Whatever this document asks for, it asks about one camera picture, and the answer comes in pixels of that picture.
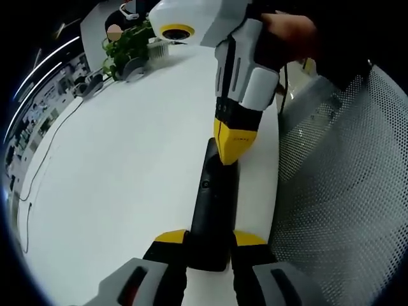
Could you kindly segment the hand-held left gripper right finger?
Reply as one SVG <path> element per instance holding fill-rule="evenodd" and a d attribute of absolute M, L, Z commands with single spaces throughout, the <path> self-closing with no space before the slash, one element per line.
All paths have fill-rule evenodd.
<path fill-rule="evenodd" d="M 239 305 L 321 305 L 322 291 L 287 262 L 276 262 L 261 237 L 235 230 L 231 245 L 233 288 Z"/>

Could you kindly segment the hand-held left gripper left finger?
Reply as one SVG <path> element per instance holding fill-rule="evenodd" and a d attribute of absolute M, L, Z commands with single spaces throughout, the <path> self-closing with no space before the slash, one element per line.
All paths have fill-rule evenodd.
<path fill-rule="evenodd" d="M 186 229 L 154 239 L 143 258 L 132 258 L 99 283 L 99 305 L 180 305 L 186 289 Z"/>

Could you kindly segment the person's right hand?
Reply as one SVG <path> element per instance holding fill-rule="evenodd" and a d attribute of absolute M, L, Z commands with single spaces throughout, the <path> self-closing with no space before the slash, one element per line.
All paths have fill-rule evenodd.
<path fill-rule="evenodd" d="M 319 57 L 319 33 L 308 17 L 279 12 L 263 13 L 261 19 L 267 31 L 283 41 L 286 62 Z"/>

